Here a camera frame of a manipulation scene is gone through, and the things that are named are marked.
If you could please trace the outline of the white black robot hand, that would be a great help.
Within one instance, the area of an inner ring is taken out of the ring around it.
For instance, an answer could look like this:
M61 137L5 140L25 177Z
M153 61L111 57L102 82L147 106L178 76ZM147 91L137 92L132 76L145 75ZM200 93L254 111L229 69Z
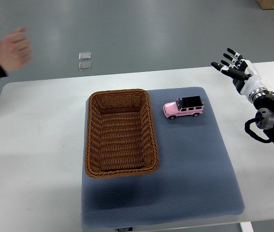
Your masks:
M253 103L260 96L269 94L269 90L261 82L261 76L251 61L231 48L223 56L228 60L211 65L222 74L230 77L240 95L246 96Z

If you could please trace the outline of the person's bare hand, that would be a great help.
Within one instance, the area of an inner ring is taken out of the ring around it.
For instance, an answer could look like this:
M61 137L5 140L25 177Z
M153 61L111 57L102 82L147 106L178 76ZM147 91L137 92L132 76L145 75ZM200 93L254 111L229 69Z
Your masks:
M5 72L17 71L31 61L32 48L25 31L20 27L0 41L0 66Z

